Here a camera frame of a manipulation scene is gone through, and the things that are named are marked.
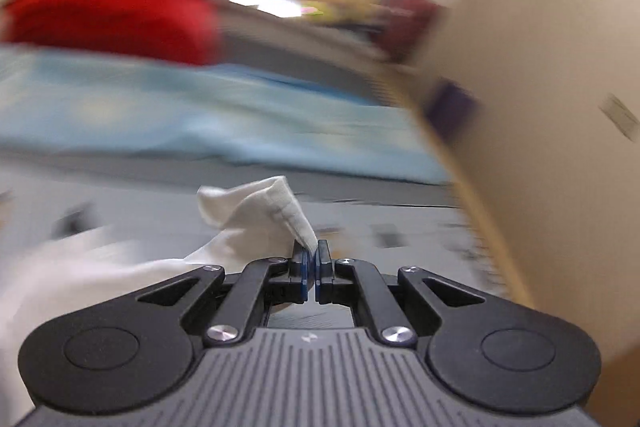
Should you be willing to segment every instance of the ribbed gray surface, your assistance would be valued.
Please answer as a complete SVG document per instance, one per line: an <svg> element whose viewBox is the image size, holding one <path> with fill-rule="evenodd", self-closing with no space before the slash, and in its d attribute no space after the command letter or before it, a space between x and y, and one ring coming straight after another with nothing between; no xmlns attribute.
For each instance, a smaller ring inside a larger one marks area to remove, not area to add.
<svg viewBox="0 0 640 427"><path fill-rule="evenodd" d="M132 413L73 417L38 409L22 427L594 427L579 409L501 417L462 403L413 351L373 343L364 330L258 329L210 350L176 393Z"/></svg>

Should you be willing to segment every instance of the gray floor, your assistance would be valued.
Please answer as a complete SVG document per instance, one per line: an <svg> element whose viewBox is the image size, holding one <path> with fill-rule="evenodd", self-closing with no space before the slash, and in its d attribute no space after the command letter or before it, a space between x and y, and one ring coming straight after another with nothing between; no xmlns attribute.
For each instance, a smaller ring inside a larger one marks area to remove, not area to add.
<svg viewBox="0 0 640 427"><path fill-rule="evenodd" d="M252 39L225 35L224 60L233 64L242 64L271 73L315 82L321 86L354 94L374 103L383 103L371 89L367 79L360 74Z"/></svg>
<svg viewBox="0 0 640 427"><path fill-rule="evenodd" d="M94 178L173 185L193 192L201 185L231 188L284 174L294 193L306 194L318 200L456 206L447 185L404 183L259 165L232 165L216 158L179 160L99 155L46 155L36 152L0 150L0 164L13 168L43 168L75 172Z"/></svg>

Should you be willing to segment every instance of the metal screw head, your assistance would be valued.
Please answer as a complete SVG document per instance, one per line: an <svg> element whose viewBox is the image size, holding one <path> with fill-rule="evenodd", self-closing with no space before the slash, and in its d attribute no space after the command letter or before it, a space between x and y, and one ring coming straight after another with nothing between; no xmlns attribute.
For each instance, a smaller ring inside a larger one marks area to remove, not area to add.
<svg viewBox="0 0 640 427"><path fill-rule="evenodd" d="M238 336L238 330L228 324L216 324L207 330L207 336L212 341L228 342Z"/></svg>
<svg viewBox="0 0 640 427"><path fill-rule="evenodd" d="M382 330L382 338L394 344L410 341L413 337L414 332L405 326L391 326Z"/></svg>

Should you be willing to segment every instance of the red object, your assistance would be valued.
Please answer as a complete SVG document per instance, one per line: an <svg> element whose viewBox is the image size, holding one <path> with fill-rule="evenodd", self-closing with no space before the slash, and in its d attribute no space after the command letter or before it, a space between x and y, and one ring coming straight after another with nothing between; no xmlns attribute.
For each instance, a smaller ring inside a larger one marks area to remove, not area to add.
<svg viewBox="0 0 640 427"><path fill-rule="evenodd" d="M387 0L385 6L385 27L374 43L392 62L400 62L433 23L441 6L427 0Z"/></svg>
<svg viewBox="0 0 640 427"><path fill-rule="evenodd" d="M11 42L76 48L187 64L220 54L209 0L14 0Z"/></svg>

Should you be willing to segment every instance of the light blue cloth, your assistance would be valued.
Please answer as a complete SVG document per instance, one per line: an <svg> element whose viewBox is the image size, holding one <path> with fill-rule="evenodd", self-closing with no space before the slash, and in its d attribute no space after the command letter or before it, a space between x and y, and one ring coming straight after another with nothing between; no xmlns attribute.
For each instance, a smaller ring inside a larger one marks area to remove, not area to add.
<svg viewBox="0 0 640 427"><path fill-rule="evenodd" d="M0 46L0 144L50 152L222 156L231 162L447 182L399 108L241 68Z"/></svg>

